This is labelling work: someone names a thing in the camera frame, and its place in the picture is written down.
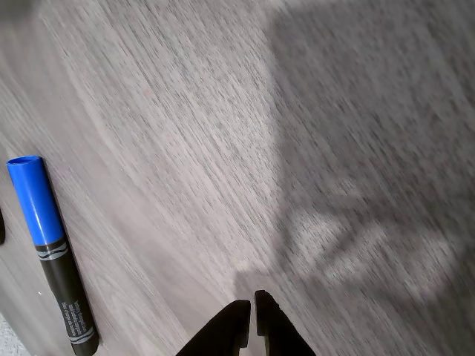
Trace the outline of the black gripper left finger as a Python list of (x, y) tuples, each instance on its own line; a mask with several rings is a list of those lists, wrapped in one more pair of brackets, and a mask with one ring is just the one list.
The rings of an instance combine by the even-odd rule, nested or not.
[(251, 302), (235, 300), (221, 309), (177, 356), (239, 355), (248, 346)]

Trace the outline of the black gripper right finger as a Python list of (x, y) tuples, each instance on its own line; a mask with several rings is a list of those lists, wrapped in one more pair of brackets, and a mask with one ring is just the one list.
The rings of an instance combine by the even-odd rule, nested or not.
[(255, 292), (257, 334), (264, 338), (266, 355), (315, 355), (273, 296)]

